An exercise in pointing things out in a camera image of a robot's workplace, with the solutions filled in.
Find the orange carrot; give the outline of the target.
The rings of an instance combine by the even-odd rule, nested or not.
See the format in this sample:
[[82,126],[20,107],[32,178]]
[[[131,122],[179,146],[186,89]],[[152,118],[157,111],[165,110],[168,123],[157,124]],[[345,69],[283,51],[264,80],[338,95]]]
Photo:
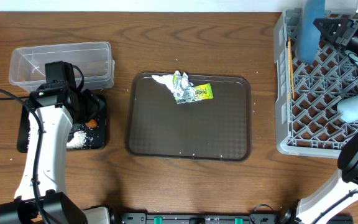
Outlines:
[[90,121],[88,121],[87,123],[85,123],[85,125],[90,128],[96,128],[98,126],[98,122],[95,119],[91,119]]

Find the large blue plate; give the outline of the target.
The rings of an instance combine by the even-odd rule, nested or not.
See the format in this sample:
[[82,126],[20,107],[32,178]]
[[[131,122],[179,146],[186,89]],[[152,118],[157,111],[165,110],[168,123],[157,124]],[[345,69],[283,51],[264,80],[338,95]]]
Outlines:
[[321,33],[313,24],[324,17],[325,0],[307,0],[302,9],[295,55],[305,64],[312,64],[318,51]]

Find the pile of white rice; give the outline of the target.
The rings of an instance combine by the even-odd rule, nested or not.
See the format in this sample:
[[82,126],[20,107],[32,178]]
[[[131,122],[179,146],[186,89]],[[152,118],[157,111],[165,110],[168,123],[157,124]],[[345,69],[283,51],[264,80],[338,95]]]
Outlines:
[[[19,135],[17,140],[17,150],[22,153],[26,153],[29,147],[30,132],[32,128],[30,125],[25,127],[24,124],[20,125]],[[79,129],[69,134],[67,142],[68,151],[77,150],[93,150],[101,149],[104,147],[104,132],[98,125],[96,128],[90,129],[85,124],[79,127]]]

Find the wooden chopstick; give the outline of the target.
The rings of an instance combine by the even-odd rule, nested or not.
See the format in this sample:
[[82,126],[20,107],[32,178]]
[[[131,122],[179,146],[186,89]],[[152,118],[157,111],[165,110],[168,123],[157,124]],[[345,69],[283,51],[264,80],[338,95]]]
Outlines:
[[288,38],[287,42],[287,48],[288,48],[288,76],[289,76],[289,86],[290,86],[290,93],[288,94],[288,100],[290,101],[293,98],[293,71],[292,71],[292,55],[291,55],[291,38]]
[[290,81],[291,81],[291,98],[294,99],[295,97],[295,84],[294,84],[294,76],[293,76],[293,57],[292,51],[289,51],[290,56]]

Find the light blue cup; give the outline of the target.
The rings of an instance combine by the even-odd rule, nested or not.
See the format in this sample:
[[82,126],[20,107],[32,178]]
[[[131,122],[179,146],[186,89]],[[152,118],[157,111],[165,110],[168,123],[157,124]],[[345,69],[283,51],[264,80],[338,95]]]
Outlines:
[[341,100],[337,104],[337,111],[341,115],[341,119],[346,123],[352,123],[358,120],[358,95],[345,100]]

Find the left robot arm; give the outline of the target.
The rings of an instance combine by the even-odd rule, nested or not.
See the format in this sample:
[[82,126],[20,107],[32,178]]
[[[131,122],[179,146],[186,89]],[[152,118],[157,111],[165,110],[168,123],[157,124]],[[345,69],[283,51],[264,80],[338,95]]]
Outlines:
[[44,85],[30,93],[29,144],[14,201],[0,205],[0,223],[110,223],[107,207],[78,208],[66,195],[65,163],[71,130],[98,112],[99,101],[69,86]]

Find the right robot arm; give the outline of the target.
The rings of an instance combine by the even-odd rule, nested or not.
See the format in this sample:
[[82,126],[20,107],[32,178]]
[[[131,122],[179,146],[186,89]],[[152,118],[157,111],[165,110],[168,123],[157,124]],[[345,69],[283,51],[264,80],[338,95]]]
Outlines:
[[[335,48],[358,55],[358,21],[315,19],[313,24]],[[289,223],[327,223],[358,200],[358,132],[342,148],[337,166],[324,185],[298,202]]]

